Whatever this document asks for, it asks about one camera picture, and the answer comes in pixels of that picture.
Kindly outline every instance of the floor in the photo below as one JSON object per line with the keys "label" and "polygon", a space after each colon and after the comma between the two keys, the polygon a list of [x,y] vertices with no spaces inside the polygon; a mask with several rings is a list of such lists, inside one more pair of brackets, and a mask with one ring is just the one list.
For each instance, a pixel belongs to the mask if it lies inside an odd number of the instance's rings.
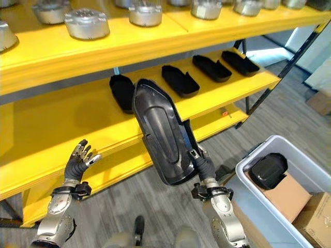
{"label": "floor", "polygon": [[[285,62],[280,62],[268,69],[278,74],[284,65]],[[306,77],[304,72],[293,68],[240,129],[230,128],[205,140],[202,144],[215,165],[234,167],[251,147],[270,135],[279,134],[330,173],[331,167],[327,164],[330,119],[305,104],[307,87],[301,82]],[[258,95],[251,97],[251,102]],[[244,107],[244,101],[238,105]],[[139,214],[146,220],[146,247],[172,247],[175,234],[183,225],[196,230],[206,247],[216,247],[201,203],[190,194],[197,181],[194,178],[180,187],[168,187],[150,167],[113,185],[81,202],[78,229],[64,247],[102,247],[112,234],[132,231]],[[0,247],[4,242],[27,247],[35,233],[36,230],[31,229],[1,228]]]}

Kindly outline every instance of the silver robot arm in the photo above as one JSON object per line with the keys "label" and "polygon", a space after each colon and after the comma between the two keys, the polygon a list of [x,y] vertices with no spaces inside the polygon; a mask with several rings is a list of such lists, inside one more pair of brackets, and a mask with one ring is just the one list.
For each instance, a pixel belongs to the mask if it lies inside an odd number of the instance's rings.
{"label": "silver robot arm", "polygon": [[213,236],[221,248],[248,248],[249,242],[243,226],[233,212],[233,191],[220,187],[215,179],[215,167],[207,151],[199,146],[202,156],[189,151],[191,160],[198,168],[200,183],[194,184],[193,198],[203,202],[203,212],[208,217]]}
{"label": "silver robot arm", "polygon": [[47,215],[38,227],[31,248],[60,248],[73,235],[77,204],[83,196],[91,193],[88,183],[81,183],[81,179],[84,172],[101,159],[100,154],[93,156],[90,152],[86,155],[91,148],[85,148],[86,145],[87,141],[82,140],[73,150],[65,168],[65,181],[61,187],[53,190]]}

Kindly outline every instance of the black plastic part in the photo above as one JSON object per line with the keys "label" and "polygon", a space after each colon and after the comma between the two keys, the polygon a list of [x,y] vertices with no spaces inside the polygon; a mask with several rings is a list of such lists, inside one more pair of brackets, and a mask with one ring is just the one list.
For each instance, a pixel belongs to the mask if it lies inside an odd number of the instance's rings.
{"label": "black plastic part", "polygon": [[84,172],[88,169],[86,164],[81,160],[79,163],[77,163],[76,158],[70,159],[67,163],[67,166],[64,171],[64,177],[66,179],[72,179],[81,181]]}
{"label": "black plastic part", "polygon": [[78,184],[75,188],[75,192],[79,195],[80,198],[83,196],[91,195],[92,188],[88,185],[88,182],[82,182]]}
{"label": "black plastic part", "polygon": [[183,98],[193,97],[199,92],[200,86],[190,74],[182,73],[177,67],[162,66],[162,77]]}
{"label": "black plastic part", "polygon": [[199,199],[205,201],[218,195],[229,195],[229,200],[232,200],[233,190],[227,189],[226,187],[214,187],[208,188],[205,185],[199,183],[194,184],[193,190],[191,190],[193,199]]}
{"label": "black plastic part", "polygon": [[248,57],[242,58],[235,52],[223,51],[222,58],[244,76],[254,76],[260,69]]}
{"label": "black plastic part", "polygon": [[135,246],[142,246],[145,231],[145,219],[139,215],[134,221],[133,235]]}
{"label": "black plastic part", "polygon": [[225,82],[229,80],[232,75],[232,72],[222,65],[219,60],[215,63],[210,58],[195,55],[193,56],[192,62],[215,82]]}
{"label": "black plastic part", "polygon": [[187,151],[199,149],[189,121],[182,122],[169,95],[153,81],[140,79],[134,91],[132,109],[162,181],[179,185],[194,177],[198,171]]}
{"label": "black plastic part", "polygon": [[132,97],[134,85],[131,79],[123,75],[114,75],[110,78],[109,86],[117,104],[121,107],[123,112],[133,114]]}
{"label": "black plastic part", "polygon": [[200,181],[206,178],[215,178],[215,166],[210,158],[199,157],[194,159],[193,164],[198,171]]}
{"label": "black plastic part", "polygon": [[88,185],[88,182],[82,182],[77,184],[76,187],[62,186],[55,188],[51,196],[56,194],[70,194],[75,199],[81,200],[84,196],[91,195],[91,191],[92,188]]}
{"label": "black plastic part", "polygon": [[271,190],[285,178],[287,169],[288,163],[282,154],[270,153],[258,160],[248,174],[259,187]]}
{"label": "black plastic part", "polygon": [[60,248],[60,246],[58,246],[55,243],[43,241],[43,240],[37,240],[37,241],[32,242],[31,247],[33,247],[33,248]]}

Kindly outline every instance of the shelf board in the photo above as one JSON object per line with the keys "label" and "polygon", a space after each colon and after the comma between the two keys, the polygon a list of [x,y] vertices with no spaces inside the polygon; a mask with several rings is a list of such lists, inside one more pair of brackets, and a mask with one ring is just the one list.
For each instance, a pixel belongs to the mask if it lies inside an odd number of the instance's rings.
{"label": "shelf board", "polygon": [[224,7],[215,21],[194,18],[188,8],[164,4],[162,23],[141,28],[128,21],[128,11],[113,1],[72,0],[73,8],[89,7],[109,15],[109,36],[81,41],[69,36],[64,24],[40,24],[31,11],[32,1],[1,9],[20,43],[1,54],[0,95],[116,66],[159,58],[298,26],[325,23],[331,12],[310,7],[275,11],[261,10],[254,18]]}
{"label": "shelf board", "polygon": [[246,17],[224,6],[216,20],[202,21],[191,15],[190,7],[174,7],[164,4],[164,13],[190,33],[205,33],[210,38],[231,37],[243,39],[257,34],[269,34],[298,26],[324,23],[330,20],[331,11],[320,12],[308,6],[301,10],[281,5],[276,10],[261,9],[256,17]]}
{"label": "shelf board", "polygon": [[[221,110],[192,120],[194,136],[201,141],[217,132],[220,132],[240,121],[247,115],[234,104],[227,105],[229,115],[222,116]],[[105,156],[98,164],[89,168],[84,174],[83,181],[88,181],[92,193],[109,187],[152,164],[148,152],[142,141],[126,149]],[[23,193],[24,227],[31,227],[43,218],[47,212],[50,194],[55,187],[63,182],[63,175],[42,182]]]}
{"label": "shelf board", "polygon": [[73,0],[74,9],[88,7],[109,16],[107,37],[82,41],[71,38],[65,24],[39,23],[31,10],[33,1],[20,2],[1,9],[20,43],[1,54],[0,95],[183,50],[178,50],[177,40],[187,32],[165,14],[161,25],[141,28],[132,25],[128,10],[115,7],[114,1]]}
{"label": "shelf board", "polygon": [[[217,60],[221,52],[207,54]],[[172,65],[199,83],[193,98],[180,98],[163,80],[161,66],[127,73],[133,82],[152,79],[175,102],[182,118],[194,119],[262,89],[279,78],[265,69],[253,77],[232,71],[224,83],[207,78],[191,58]],[[109,89],[109,79],[69,87],[0,106],[0,200],[29,189],[39,182],[62,175],[68,153],[87,139],[104,156],[138,143],[142,133],[133,115],[124,114]]]}

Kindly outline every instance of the silver metal part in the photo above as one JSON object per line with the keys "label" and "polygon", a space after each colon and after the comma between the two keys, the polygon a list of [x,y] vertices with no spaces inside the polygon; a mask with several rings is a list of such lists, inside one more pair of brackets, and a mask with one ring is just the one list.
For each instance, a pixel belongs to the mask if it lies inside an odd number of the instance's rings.
{"label": "silver metal part", "polygon": [[206,185],[207,189],[213,188],[213,187],[219,187],[219,184],[216,181],[216,179],[212,178],[212,177],[204,179],[201,183],[202,183],[202,185]]}
{"label": "silver metal part", "polygon": [[128,9],[132,6],[132,0],[115,0],[115,5],[120,8]]}
{"label": "silver metal part", "polygon": [[8,24],[0,20],[0,52],[15,45],[18,38],[10,30]]}
{"label": "silver metal part", "polygon": [[262,8],[260,1],[253,0],[237,0],[234,3],[233,10],[243,16],[255,17],[259,14]]}
{"label": "silver metal part", "polygon": [[129,21],[143,27],[157,26],[162,22],[162,6],[139,1],[129,8]]}
{"label": "silver metal part", "polygon": [[191,4],[191,0],[168,0],[168,4],[177,7],[189,6]]}
{"label": "silver metal part", "polygon": [[87,161],[85,162],[85,164],[86,164],[87,167],[90,167],[90,166],[92,166],[94,163],[98,162],[101,158],[102,158],[101,154],[97,154],[97,155],[95,155],[93,158],[87,160]]}
{"label": "silver metal part", "polygon": [[283,5],[291,9],[302,9],[306,0],[282,0]]}
{"label": "silver metal part", "polygon": [[221,13],[222,1],[194,0],[191,5],[191,14],[204,20],[217,19]]}
{"label": "silver metal part", "polygon": [[44,24],[63,23],[65,13],[70,10],[70,2],[64,0],[41,0],[32,5],[32,11],[38,21]]}
{"label": "silver metal part", "polygon": [[106,14],[92,9],[77,9],[65,14],[65,23],[70,36],[92,40],[110,33]]}
{"label": "silver metal part", "polygon": [[248,245],[243,226],[233,212],[232,203],[226,195],[218,195],[203,203],[213,236],[219,247],[239,248]]}
{"label": "silver metal part", "polygon": [[[62,186],[75,187],[79,182],[67,180]],[[48,205],[45,218],[41,221],[34,241],[53,242],[59,247],[73,231],[73,219],[78,201],[70,194],[55,194]]]}
{"label": "silver metal part", "polygon": [[277,9],[280,4],[280,0],[261,0],[261,2],[265,9]]}
{"label": "silver metal part", "polygon": [[18,3],[19,0],[0,0],[0,8],[7,8]]}

